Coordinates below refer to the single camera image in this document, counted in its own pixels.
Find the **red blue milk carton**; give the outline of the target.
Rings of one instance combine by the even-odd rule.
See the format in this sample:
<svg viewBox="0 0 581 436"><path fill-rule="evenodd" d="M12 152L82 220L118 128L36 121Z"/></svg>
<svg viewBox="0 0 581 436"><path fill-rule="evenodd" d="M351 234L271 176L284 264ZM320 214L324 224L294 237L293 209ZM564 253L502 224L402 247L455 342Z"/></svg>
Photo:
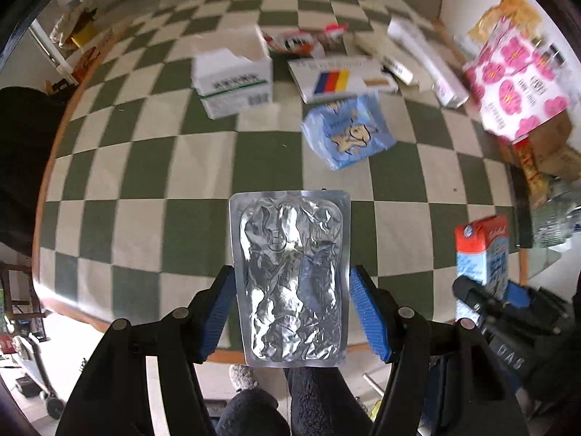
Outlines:
<svg viewBox="0 0 581 436"><path fill-rule="evenodd" d="M454 230L457 276L479 283L499 300L508 286L509 230L505 215L491 215Z"/></svg>

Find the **silver foil blister pack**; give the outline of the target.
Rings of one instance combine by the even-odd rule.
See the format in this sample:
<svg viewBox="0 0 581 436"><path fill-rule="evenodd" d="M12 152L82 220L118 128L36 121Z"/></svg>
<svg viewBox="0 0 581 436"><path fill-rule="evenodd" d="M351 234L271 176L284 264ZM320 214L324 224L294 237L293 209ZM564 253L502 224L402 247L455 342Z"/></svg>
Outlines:
<svg viewBox="0 0 581 436"><path fill-rule="evenodd" d="M349 333L350 194L236 193L228 212L246 363L342 365Z"/></svg>

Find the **long white toothpaste box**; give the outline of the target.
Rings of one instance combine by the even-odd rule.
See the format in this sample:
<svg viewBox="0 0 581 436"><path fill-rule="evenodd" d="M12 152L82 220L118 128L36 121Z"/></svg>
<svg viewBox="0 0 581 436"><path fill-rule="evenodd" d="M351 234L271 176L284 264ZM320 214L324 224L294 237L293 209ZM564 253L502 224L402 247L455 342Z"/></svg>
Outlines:
<svg viewBox="0 0 581 436"><path fill-rule="evenodd" d="M426 69L433 81L435 95L443 107L457 109L468 100L469 92L417 26L409 20L396 17L389 23L387 35Z"/></svg>

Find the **grey fuzzy left slipper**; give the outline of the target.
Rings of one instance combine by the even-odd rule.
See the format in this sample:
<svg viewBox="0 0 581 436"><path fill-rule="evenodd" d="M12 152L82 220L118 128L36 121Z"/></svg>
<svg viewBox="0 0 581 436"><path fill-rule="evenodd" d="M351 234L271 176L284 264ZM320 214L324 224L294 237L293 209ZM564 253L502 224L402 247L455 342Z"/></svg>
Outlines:
<svg viewBox="0 0 581 436"><path fill-rule="evenodd" d="M241 364L232 364L228 368L229 380L237 393L253 390L259 387L257 377L251 367Z"/></svg>

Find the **brown cardboard box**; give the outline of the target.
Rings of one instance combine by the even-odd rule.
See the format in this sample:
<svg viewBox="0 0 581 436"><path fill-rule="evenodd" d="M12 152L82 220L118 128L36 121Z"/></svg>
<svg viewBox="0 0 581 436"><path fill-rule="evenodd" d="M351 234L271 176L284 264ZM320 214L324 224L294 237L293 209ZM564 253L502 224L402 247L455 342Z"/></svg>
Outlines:
<svg viewBox="0 0 581 436"><path fill-rule="evenodd" d="M573 182L580 178L580 153L570 147L572 124L563 111L512 145L517 163L534 161L537 171Z"/></svg>

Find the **light blue snack bag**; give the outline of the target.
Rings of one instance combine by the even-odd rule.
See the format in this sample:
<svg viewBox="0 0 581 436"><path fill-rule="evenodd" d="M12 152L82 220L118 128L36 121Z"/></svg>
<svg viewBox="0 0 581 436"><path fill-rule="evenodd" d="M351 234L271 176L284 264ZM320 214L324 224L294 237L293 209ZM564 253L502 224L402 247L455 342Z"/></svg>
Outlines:
<svg viewBox="0 0 581 436"><path fill-rule="evenodd" d="M379 93L321 104L301 124L310 149L339 170L387 151L397 143L381 111Z"/></svg>

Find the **green white checkered tablecloth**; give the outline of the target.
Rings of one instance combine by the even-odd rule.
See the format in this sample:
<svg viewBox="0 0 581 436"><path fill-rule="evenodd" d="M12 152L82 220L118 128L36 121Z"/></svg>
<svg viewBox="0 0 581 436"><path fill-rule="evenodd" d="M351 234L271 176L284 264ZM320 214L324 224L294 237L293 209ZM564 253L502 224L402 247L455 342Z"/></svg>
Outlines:
<svg viewBox="0 0 581 436"><path fill-rule="evenodd" d="M451 320L455 227L514 216L498 146L472 106L385 93L396 144L334 171L303 140L308 106L284 60L273 61L270 104L220 120L191 85L200 33L382 31L393 17L443 49L402 0L168 0L131 18L75 97L46 173L33 261L44 304L101 326L158 319L231 262L231 195L327 189L352 199L353 262L422 315Z"/></svg>

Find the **white box with coloured stripes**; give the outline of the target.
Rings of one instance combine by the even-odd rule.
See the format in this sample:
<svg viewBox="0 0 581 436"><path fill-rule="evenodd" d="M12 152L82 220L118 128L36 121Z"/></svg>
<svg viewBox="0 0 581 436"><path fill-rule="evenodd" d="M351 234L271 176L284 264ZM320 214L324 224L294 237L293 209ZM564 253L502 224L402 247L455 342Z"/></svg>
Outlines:
<svg viewBox="0 0 581 436"><path fill-rule="evenodd" d="M399 90L394 78L382 71L382 64L369 56L301 58L288 66L305 104Z"/></svg>

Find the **white green medicine box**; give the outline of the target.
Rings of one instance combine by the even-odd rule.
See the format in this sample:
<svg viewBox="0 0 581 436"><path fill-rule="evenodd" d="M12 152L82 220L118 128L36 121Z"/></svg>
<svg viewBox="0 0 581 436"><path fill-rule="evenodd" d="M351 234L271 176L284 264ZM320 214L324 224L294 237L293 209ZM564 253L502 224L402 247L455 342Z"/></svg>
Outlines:
<svg viewBox="0 0 581 436"><path fill-rule="evenodd" d="M273 62L259 26L197 33L191 81L213 120L271 102Z"/></svg>

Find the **flat cream box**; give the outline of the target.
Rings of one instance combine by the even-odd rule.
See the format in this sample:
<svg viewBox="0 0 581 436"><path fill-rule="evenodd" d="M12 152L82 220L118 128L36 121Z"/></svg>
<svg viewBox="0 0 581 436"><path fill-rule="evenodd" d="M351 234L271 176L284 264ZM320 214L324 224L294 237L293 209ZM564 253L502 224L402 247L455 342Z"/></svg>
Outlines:
<svg viewBox="0 0 581 436"><path fill-rule="evenodd" d="M360 50L377 59L407 86L419 83L411 64L405 61L405 54L388 36L382 33L358 32L354 34L354 42Z"/></svg>

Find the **pink flower white box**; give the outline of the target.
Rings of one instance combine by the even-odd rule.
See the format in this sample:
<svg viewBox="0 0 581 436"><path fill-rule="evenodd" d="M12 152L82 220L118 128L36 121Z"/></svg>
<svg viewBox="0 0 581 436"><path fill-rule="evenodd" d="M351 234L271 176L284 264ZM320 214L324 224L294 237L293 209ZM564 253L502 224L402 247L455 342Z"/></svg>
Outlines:
<svg viewBox="0 0 581 436"><path fill-rule="evenodd" d="M496 23L480 54L463 70L484 129L509 143L569 106L556 69L506 17Z"/></svg>

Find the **red white snack wrapper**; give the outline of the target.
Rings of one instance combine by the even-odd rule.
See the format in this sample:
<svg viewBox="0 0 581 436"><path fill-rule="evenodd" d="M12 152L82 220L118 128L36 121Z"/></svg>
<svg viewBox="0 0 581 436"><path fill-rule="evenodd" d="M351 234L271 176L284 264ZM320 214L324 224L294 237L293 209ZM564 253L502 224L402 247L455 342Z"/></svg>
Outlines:
<svg viewBox="0 0 581 436"><path fill-rule="evenodd" d="M329 25L319 31L293 29L277 35L263 32L271 52L299 57L323 58L334 50L348 32L348 25Z"/></svg>

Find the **yellow snack bag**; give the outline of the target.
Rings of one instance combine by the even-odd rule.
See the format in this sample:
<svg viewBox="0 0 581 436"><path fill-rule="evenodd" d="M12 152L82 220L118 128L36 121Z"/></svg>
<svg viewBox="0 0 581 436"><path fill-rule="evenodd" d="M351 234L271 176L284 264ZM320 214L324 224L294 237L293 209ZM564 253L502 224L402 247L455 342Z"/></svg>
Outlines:
<svg viewBox="0 0 581 436"><path fill-rule="evenodd" d="M520 29L524 36L534 39L540 34L542 18L526 0L500 0L487 11L468 31L475 43L484 44L499 21L509 21Z"/></svg>

